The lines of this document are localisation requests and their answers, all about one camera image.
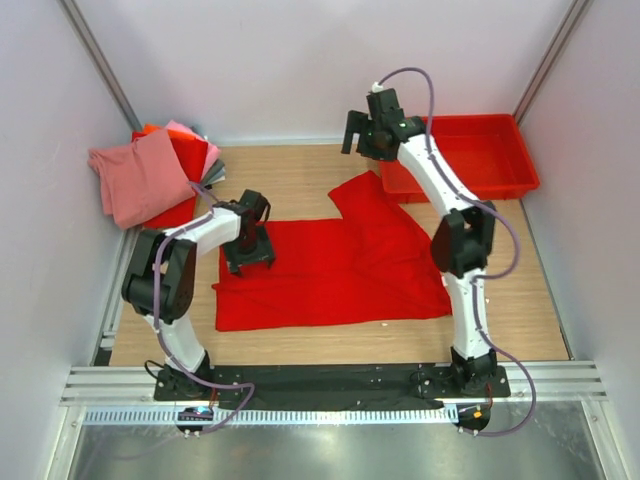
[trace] white wall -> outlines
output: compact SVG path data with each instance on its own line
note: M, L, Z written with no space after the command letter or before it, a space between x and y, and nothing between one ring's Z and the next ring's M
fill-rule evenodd
M640 463L640 2L594 2L526 117L525 200L563 324L593 358Z
M140 120L223 144L341 138L387 72L421 66L436 113L512 112L569 0L78 0ZM419 78L394 80L426 113Z
M0 465L41 478L69 367L93 353L121 233L87 148L127 125L57 2L0 15Z

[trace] pink cloth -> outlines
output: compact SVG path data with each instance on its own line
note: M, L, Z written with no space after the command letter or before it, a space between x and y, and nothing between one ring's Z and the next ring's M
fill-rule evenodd
M176 132L189 133L194 137L196 137L198 140L202 140L203 142L207 142L209 144L209 148L207 149L207 156L204 160L204 169L202 170L202 177L200 178L200 180L202 180L204 176L207 174L207 172L209 171L209 169L211 168L211 166L214 163L216 163L216 160L220 156L220 149L216 147L213 143L210 143L204 138L202 138L200 135L198 135L197 133L195 133L193 130L191 130L186 125L183 125L182 123L178 123L171 120L169 123L167 123L167 125L165 125L164 128L166 128L167 130L174 130Z
M92 148L88 163L100 175L103 212L123 230L195 195L166 130L129 145Z

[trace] red cloth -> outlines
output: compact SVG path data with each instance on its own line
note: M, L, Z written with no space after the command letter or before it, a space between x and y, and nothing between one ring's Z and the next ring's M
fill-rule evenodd
M237 277L220 254L216 329L255 330L434 318L451 313L431 240L388 200L373 172L329 196L342 220L266 224L276 253L271 269L242 267Z
M146 133L133 132L131 140L146 136ZM180 166L184 170L187 178L193 182L199 183L202 178L202 170L207 157L207 142L198 140L197 138L180 138L171 137L171 145L180 161ZM193 214L196 209L197 195L188 198L182 203L164 211L160 215L144 222L147 228L171 228L178 227L184 223L193 220Z

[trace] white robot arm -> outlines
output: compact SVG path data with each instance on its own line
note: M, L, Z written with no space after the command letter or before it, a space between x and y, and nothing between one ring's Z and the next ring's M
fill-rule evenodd
M495 218L470 204L477 197L458 179L432 137L427 148L423 120L405 117L395 90L374 84L367 103L368 114L349 112L342 153L350 153L353 135L358 134L356 151L362 156L380 161L397 159L441 217L431 254L451 297L455 332L452 372L464 391L472 383L482 384L494 377L498 368L496 352L478 328L480 325L489 338L482 278L491 253ZM494 209L491 202L484 203ZM473 286L476 295L472 295Z
M398 161L413 175L418 185L431 201L438 215L443 218L451 211L464 211L469 208L469 204L451 191L451 188L444 182L439 172L436 171L433 161L428 158L425 149L425 136L415 135L406 143L402 143L398 149ZM444 157L438 150L433 137L431 138L432 155L450 181L456 185L458 192L465 197L477 200L467 187L458 179L451 170ZM462 277L445 271L443 278L445 286L451 297L454 319L453 348L464 358L479 358L489 353L489 346L478 333L474 321L473 299L471 295L471 279L478 275L484 275L484 268L474 268L465 271ZM478 289L478 313L483 330L487 332L487 315L484 299L484 280L476 280Z
M275 254L264 225L259 224L263 217L265 221L268 219L269 210L266 198L245 190L240 201L218 202L205 215L181 227L140 232L125 274L122 296L144 316L156 334L161 333L158 338L164 342L165 351L172 354L165 359L165 369L169 371L163 370L159 375L183 383L167 388L169 393L164 399L171 400L171 392L191 389L197 397L207 391L182 373L184 368L203 380L210 378L209 355L198 341L188 313L197 258L221 246L232 273L241 275L240 268L251 263L271 265ZM166 247L161 252L162 275L156 289L156 255L163 243ZM155 297L159 297L159 322L155 322L153 314ZM158 377L158 383L166 382Z

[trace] wooden board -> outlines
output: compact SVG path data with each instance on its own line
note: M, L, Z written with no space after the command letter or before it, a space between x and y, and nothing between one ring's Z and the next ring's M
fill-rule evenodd
M223 150L227 180L217 184L220 198L239 198L245 188L262 192L271 202L272 220L338 217L327 193L366 171L376 169L358 155L341 155L335 145L234 147ZM526 220L518 201L496 202L522 241L518 269L486 287L490 334L521 360L566 360L560 328L546 288ZM429 235L439 223L430 204L403 208ZM199 213L206 207L199 206ZM511 261L513 245L496 227L489 272ZM301 327L219 333L215 330L218 251L197 266L191 318L213 364L318 364L448 361L453 337L450 317L391 320L335 327ZM111 365L138 366L163 355L147 323L125 304Z

